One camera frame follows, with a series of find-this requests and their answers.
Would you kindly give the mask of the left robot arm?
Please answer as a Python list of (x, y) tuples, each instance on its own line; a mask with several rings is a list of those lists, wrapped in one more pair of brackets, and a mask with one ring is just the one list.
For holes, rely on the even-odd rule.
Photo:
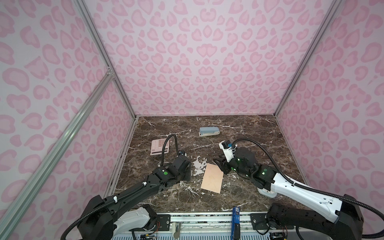
[(154, 230), (157, 213), (149, 205), (134, 207), (178, 184), (190, 173), (191, 161), (179, 155), (173, 163), (156, 168), (142, 181), (119, 194), (93, 197), (76, 223), (82, 239), (110, 240), (131, 230)]

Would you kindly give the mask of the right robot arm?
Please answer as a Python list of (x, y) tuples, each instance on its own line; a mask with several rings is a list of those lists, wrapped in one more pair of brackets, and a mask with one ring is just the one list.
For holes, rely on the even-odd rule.
[(247, 148), (236, 148), (227, 142), (220, 143), (219, 147), (224, 155), (214, 162), (224, 174), (236, 172), (252, 182), (264, 196), (275, 198), (280, 194), (307, 207), (307, 210), (294, 209), (274, 203), (261, 221), (263, 225), (271, 229), (305, 228), (333, 240), (363, 238), (364, 220), (358, 206), (317, 193), (309, 186), (300, 188), (298, 181), (285, 179), (276, 168), (259, 164), (255, 154)]

